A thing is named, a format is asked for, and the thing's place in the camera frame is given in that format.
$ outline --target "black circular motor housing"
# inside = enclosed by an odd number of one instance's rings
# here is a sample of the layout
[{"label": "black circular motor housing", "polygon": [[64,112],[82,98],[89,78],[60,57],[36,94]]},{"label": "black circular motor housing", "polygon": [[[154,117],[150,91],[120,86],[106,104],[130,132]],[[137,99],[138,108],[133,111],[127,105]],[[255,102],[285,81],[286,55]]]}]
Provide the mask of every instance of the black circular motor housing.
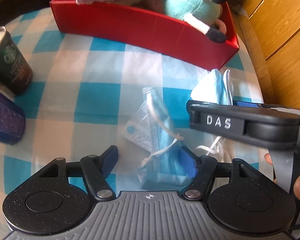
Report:
[{"label": "black circular motor housing", "polygon": [[221,224],[248,235],[287,231],[296,212],[291,195],[273,182],[252,178],[215,189],[208,207]]},{"label": "black circular motor housing", "polygon": [[13,230],[50,235],[81,223],[91,209],[89,196],[64,178],[30,178],[3,202]]}]

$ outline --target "teal plush toy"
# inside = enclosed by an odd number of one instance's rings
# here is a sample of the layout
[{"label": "teal plush toy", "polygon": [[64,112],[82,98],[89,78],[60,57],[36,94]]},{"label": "teal plush toy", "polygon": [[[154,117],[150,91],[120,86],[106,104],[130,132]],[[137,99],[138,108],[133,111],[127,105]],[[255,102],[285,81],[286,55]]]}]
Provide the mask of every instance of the teal plush toy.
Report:
[{"label": "teal plush toy", "polygon": [[221,3],[227,0],[163,0],[164,13],[186,21],[205,34],[211,41],[226,42],[226,25],[218,18],[222,14]]}]

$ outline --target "red box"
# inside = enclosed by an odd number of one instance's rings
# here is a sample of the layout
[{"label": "red box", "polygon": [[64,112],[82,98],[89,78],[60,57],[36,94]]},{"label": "red box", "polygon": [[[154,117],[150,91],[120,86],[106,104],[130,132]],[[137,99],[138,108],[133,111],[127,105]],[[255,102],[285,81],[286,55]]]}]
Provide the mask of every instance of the red box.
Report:
[{"label": "red box", "polygon": [[61,32],[121,41],[207,70],[221,68],[239,50],[227,3],[222,5],[221,20],[227,27],[227,41],[222,44],[186,22],[140,8],[99,2],[77,5],[74,0],[52,0],[50,6]]}]

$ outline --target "disposable face mask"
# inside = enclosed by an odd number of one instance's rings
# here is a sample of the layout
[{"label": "disposable face mask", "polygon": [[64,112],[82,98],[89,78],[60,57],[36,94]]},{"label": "disposable face mask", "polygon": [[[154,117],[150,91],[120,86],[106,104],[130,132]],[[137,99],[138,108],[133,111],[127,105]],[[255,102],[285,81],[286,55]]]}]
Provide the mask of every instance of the disposable face mask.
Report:
[{"label": "disposable face mask", "polygon": [[[233,84],[230,77],[230,70],[227,69],[221,76],[217,69],[211,70],[209,74],[198,83],[198,85],[191,91],[191,98],[197,101],[215,103],[220,105],[233,105]],[[203,149],[206,155],[212,155],[219,162],[231,161],[226,147],[224,147],[225,139],[217,136],[210,147],[200,145],[197,149]]]},{"label": "disposable face mask", "polygon": [[173,123],[161,98],[153,88],[143,89],[144,102],[127,122],[124,136],[151,154],[138,169],[143,188],[158,189],[159,184],[186,185],[190,178],[180,165],[183,137],[174,134]]}]

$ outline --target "table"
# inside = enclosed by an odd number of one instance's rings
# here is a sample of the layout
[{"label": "table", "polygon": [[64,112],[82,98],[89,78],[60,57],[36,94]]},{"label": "table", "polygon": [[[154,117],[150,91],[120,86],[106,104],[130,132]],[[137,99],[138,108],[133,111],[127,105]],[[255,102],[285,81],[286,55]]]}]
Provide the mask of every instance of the table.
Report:
[{"label": "table", "polygon": [[[119,161],[107,179],[120,190],[140,190],[136,169],[148,152],[121,134],[142,103],[142,88],[162,96],[176,132],[190,149],[211,145],[212,136],[189,129],[186,102],[208,71],[143,48],[115,41],[60,33],[50,8],[22,15],[7,30],[34,71],[33,82],[14,102],[24,110],[26,130],[14,145],[0,143],[0,239],[9,233],[2,214],[6,195],[56,157],[78,161],[117,145]],[[231,70],[234,99],[263,102],[249,54],[240,51],[220,71]],[[228,141],[233,156],[272,177],[264,149]],[[71,183],[82,187],[80,179]]]}]

